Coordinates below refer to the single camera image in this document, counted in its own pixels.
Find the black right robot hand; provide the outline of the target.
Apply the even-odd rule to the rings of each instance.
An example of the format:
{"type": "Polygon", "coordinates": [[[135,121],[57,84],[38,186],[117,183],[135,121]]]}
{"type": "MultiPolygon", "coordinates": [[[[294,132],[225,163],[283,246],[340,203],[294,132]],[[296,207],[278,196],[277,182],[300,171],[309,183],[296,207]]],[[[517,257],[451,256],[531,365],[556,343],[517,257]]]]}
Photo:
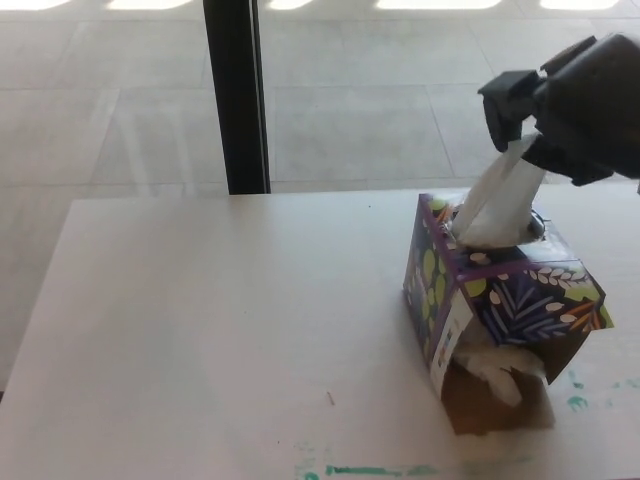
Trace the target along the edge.
{"type": "Polygon", "coordinates": [[[505,71],[479,90],[500,152],[533,118],[528,163],[584,186],[613,175],[639,177],[639,39],[590,36],[537,70],[505,71]]]}

